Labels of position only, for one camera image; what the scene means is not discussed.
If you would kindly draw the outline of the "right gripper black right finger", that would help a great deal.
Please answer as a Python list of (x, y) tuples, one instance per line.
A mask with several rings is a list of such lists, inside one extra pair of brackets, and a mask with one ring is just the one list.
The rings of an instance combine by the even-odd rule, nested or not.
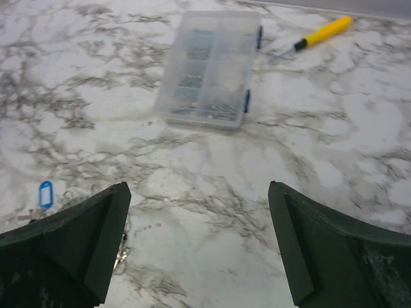
[(410, 236), (322, 205), (281, 182), (268, 202), (296, 307), (410, 307)]

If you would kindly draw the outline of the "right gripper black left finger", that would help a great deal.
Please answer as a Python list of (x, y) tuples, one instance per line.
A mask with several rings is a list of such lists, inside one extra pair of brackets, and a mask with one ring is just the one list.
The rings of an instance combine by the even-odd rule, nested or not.
[(1, 234), (1, 307), (105, 303), (131, 193), (112, 185), (68, 209)]

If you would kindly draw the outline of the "blue keys bunch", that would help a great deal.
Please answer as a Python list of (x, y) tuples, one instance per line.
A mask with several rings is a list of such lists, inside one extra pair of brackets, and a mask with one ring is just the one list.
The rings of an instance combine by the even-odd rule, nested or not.
[(84, 199), (83, 196), (75, 196), (72, 191), (66, 191), (59, 199), (56, 199), (52, 182), (44, 181), (39, 185), (38, 205), (34, 209), (30, 209), (27, 214), (17, 216), (17, 220), (30, 224), (66, 210), (84, 201)]

